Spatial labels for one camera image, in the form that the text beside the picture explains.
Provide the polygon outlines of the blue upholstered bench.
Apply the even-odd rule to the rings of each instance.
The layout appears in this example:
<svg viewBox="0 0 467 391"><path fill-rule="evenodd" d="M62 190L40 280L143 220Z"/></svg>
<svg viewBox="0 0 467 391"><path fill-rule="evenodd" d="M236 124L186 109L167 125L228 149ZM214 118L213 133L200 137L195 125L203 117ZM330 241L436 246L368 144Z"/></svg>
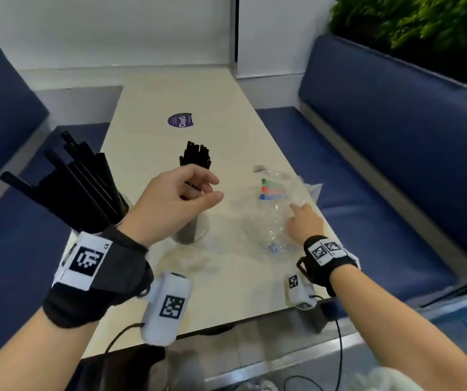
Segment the blue upholstered bench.
<svg viewBox="0 0 467 391"><path fill-rule="evenodd" d="M467 87L331 34L313 45L299 99L429 218L467 260ZM258 109L292 166L323 183L321 211L364 272L428 305L458 285L385 195L294 107Z"/></svg>
<svg viewBox="0 0 467 391"><path fill-rule="evenodd" d="M49 111L0 49L0 170ZM7 187L0 198L0 349L41 308L71 229Z"/></svg>

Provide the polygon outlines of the round purple sticker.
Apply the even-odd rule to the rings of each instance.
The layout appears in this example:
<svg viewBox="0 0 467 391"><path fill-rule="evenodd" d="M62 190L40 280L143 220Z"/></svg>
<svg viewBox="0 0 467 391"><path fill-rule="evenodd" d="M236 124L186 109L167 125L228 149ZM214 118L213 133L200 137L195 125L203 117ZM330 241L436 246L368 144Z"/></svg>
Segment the round purple sticker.
<svg viewBox="0 0 467 391"><path fill-rule="evenodd" d="M171 115L167 119L167 123L175 128L189 128L194 126L193 114L190 112L180 112Z"/></svg>

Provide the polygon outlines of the person's left hand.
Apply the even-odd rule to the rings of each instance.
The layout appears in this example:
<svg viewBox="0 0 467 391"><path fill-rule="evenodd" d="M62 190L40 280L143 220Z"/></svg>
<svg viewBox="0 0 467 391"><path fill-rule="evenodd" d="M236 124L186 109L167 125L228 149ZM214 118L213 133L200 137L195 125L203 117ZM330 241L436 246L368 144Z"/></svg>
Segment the person's left hand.
<svg viewBox="0 0 467 391"><path fill-rule="evenodd" d="M119 231L149 248L173 235L192 218L191 199L209 193L219 179L208 169L189 164L153 178L118 226Z"/></svg>

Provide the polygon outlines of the person's right hand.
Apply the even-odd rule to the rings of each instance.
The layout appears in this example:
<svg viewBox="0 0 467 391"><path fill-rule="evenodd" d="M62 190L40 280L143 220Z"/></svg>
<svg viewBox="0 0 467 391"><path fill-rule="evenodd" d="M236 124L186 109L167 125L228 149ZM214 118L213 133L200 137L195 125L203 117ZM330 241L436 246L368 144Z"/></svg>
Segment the person's right hand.
<svg viewBox="0 0 467 391"><path fill-rule="evenodd" d="M296 244L303 246L310 237L325 236L324 220L309 204L290 204L289 207L293 213L291 217L295 217L299 224L299 241L294 241Z"/></svg>

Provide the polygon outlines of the small bunch of black straws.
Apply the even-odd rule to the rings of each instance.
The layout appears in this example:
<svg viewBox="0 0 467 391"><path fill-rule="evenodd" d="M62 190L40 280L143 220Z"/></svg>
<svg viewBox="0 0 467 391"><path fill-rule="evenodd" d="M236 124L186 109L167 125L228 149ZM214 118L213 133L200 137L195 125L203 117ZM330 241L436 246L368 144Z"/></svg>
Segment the small bunch of black straws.
<svg viewBox="0 0 467 391"><path fill-rule="evenodd" d="M211 165L209 149L202 144L188 141L184 153L179 156L179 166L183 167L189 164L209 169Z"/></svg>

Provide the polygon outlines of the white cloth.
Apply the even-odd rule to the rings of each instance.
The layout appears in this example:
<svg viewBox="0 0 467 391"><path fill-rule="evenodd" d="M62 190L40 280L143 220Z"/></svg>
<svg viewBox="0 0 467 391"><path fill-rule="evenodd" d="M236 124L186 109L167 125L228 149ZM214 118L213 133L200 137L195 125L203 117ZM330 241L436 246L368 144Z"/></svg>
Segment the white cloth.
<svg viewBox="0 0 467 391"><path fill-rule="evenodd" d="M369 374L356 374L351 391L403 391L404 376L392 368L377 367Z"/></svg>

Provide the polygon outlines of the clear plastic bag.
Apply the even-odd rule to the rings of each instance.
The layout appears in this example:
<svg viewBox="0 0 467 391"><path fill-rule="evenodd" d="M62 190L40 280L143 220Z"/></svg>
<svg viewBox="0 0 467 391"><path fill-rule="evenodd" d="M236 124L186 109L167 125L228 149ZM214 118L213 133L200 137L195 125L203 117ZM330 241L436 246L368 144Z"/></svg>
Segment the clear plastic bag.
<svg viewBox="0 0 467 391"><path fill-rule="evenodd" d="M255 165L253 173L260 185L253 189L252 204L246 208L244 214L243 226L246 232L259 246L267 249L271 254L295 251L297 245L286 230L286 223L293 214L289 205L316 204L323 184L307 184L300 176L272 170L263 165ZM261 179L263 178L283 184L288 198L260 201L258 197L261 194Z"/></svg>

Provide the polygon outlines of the green leafy plant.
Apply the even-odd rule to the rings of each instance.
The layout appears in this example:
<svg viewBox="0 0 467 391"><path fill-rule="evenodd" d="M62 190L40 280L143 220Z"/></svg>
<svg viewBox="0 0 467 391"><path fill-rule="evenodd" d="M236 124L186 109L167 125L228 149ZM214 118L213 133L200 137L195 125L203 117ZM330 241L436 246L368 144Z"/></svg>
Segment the green leafy plant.
<svg viewBox="0 0 467 391"><path fill-rule="evenodd" d="M336 0L329 31L467 85L467 0Z"/></svg>

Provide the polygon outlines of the person's left forearm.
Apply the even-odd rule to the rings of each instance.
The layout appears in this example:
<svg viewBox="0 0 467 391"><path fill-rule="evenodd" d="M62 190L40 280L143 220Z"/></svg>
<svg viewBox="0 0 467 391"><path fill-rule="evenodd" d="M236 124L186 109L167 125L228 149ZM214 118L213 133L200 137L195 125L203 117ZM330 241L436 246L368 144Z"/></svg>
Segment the person's left forearm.
<svg viewBox="0 0 467 391"><path fill-rule="evenodd" d="M98 324L63 329L40 308L0 349L0 391L65 391Z"/></svg>

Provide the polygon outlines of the clear glass cup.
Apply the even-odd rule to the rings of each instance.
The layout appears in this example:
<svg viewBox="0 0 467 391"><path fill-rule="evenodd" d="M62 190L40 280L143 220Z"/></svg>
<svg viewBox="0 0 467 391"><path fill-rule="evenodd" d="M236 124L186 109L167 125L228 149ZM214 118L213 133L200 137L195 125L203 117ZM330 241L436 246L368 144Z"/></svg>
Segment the clear glass cup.
<svg viewBox="0 0 467 391"><path fill-rule="evenodd" d="M203 238L210 229L210 220L206 212L194 217L171 237L176 243L190 245Z"/></svg>

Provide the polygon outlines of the person's right forearm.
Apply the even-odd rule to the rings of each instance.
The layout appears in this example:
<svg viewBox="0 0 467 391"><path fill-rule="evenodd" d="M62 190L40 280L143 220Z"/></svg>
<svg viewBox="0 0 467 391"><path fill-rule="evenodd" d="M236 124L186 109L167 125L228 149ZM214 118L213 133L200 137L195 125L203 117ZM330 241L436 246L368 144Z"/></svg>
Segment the person's right forearm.
<svg viewBox="0 0 467 391"><path fill-rule="evenodd" d="M383 367L425 391L467 391L467 355L430 321L353 265L335 269L330 283Z"/></svg>

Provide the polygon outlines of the large bunch of black straws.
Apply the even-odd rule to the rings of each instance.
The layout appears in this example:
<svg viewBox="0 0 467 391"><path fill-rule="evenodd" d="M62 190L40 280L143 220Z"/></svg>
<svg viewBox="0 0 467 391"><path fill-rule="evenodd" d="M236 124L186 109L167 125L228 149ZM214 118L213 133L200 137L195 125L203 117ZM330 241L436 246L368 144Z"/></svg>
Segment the large bunch of black straws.
<svg viewBox="0 0 467 391"><path fill-rule="evenodd" d="M0 180L41 205L74 232L97 235L119 225L129 205L119 192L104 153L95 153L87 142L77 142L61 132L64 150L72 158L66 163L53 149L44 152L54 170L38 185L30 185L9 171Z"/></svg>

